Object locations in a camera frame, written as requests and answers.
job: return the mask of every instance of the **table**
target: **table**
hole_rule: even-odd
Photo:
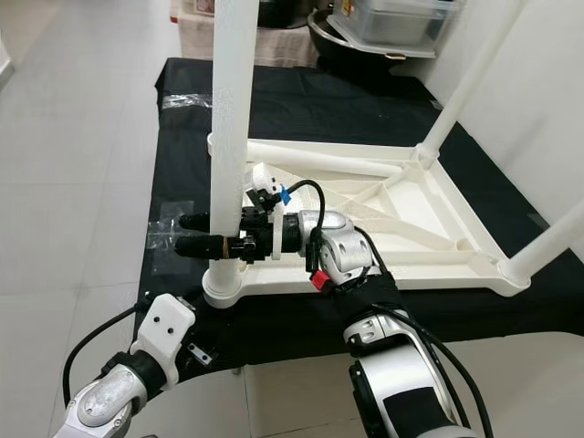
[[[158,80],[160,132],[150,221],[158,221],[161,206],[170,202],[193,201],[197,212],[208,211],[211,78],[211,62],[173,58]],[[439,114],[432,95],[415,78],[385,78],[379,90],[374,94],[315,69],[256,67],[250,138],[403,147],[422,140]],[[164,97],[183,94],[203,96],[206,103],[162,108]],[[508,256],[541,233],[536,210],[460,125],[441,153],[442,166]],[[180,272],[153,272],[154,252],[144,252],[141,296],[147,290],[194,293],[197,341],[216,346],[218,354],[211,369],[195,364],[182,371],[182,380],[244,364],[346,351],[343,327],[329,299],[318,294],[245,297],[219,311],[197,295],[206,263],[183,260]],[[539,331],[584,334],[584,265],[570,251],[516,297],[487,289],[403,294],[413,315],[443,341]]]

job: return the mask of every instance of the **clear plastic container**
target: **clear plastic container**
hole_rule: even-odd
[[[429,57],[444,23],[460,7],[460,0],[335,0],[329,22],[358,48],[401,49],[407,56],[418,49],[421,57]]]

